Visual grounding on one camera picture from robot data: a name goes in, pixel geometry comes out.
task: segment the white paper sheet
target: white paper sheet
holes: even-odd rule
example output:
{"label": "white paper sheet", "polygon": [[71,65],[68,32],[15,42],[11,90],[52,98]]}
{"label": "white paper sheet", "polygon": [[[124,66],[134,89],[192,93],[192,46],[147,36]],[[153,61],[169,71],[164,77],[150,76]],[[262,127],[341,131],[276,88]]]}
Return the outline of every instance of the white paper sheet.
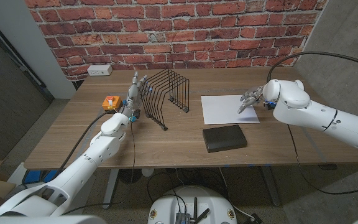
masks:
{"label": "white paper sheet", "polygon": [[253,106],[237,113],[242,102],[241,95],[201,96],[204,124],[259,123]]}

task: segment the red brick wall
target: red brick wall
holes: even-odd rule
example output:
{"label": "red brick wall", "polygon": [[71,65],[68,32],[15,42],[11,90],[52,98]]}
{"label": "red brick wall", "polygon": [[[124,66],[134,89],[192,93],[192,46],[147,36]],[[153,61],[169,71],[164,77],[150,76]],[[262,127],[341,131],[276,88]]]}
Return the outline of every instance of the red brick wall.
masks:
{"label": "red brick wall", "polygon": [[[300,52],[326,0],[24,0],[67,79],[115,70],[271,66]],[[295,59],[285,62],[293,65]]]}

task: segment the table leg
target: table leg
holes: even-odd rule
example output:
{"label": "table leg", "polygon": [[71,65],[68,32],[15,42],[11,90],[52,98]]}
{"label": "table leg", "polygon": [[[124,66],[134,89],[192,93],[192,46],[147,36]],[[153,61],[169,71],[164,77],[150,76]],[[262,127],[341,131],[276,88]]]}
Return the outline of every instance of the table leg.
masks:
{"label": "table leg", "polygon": [[[114,194],[119,169],[110,170],[109,182],[107,183],[106,193],[104,194],[103,203],[110,203]],[[103,205],[104,209],[110,208],[111,205]]]}
{"label": "table leg", "polygon": [[273,205],[280,206],[281,201],[280,201],[280,198],[278,197],[278,192],[277,192],[276,184],[274,182],[271,168],[268,166],[263,166],[263,167],[260,167],[260,170],[262,171],[262,176],[264,177],[265,184],[266,184],[267,190],[270,194],[270,197],[272,199]]}

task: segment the gray wall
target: gray wall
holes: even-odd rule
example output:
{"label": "gray wall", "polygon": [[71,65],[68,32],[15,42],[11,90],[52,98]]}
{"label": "gray wall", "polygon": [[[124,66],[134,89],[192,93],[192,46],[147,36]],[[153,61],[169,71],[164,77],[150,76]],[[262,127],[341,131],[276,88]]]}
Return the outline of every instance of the gray wall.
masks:
{"label": "gray wall", "polygon": [[[358,58],[358,1],[330,0],[305,51]],[[295,68],[330,106],[358,115],[358,64],[341,58],[304,55]]]}
{"label": "gray wall", "polygon": [[55,98],[75,93],[50,51],[24,0],[0,0],[0,30]]}

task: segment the robotic arm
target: robotic arm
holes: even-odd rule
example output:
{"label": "robotic arm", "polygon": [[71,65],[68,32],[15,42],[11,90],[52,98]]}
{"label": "robotic arm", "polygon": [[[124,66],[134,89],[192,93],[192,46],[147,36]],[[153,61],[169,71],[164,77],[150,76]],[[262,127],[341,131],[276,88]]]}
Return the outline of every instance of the robotic arm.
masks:
{"label": "robotic arm", "polygon": [[301,81],[270,80],[243,94],[238,113],[261,100],[276,103],[274,117],[286,124],[322,131],[358,148],[358,116],[310,100]]}
{"label": "robotic arm", "polygon": [[139,90],[146,78],[138,82],[135,72],[126,104],[120,113],[115,113],[102,124],[90,147],[52,181],[23,190],[6,201],[0,206],[0,217],[56,217],[63,214],[96,168],[117,153],[126,136],[123,129],[139,117],[142,103]]}

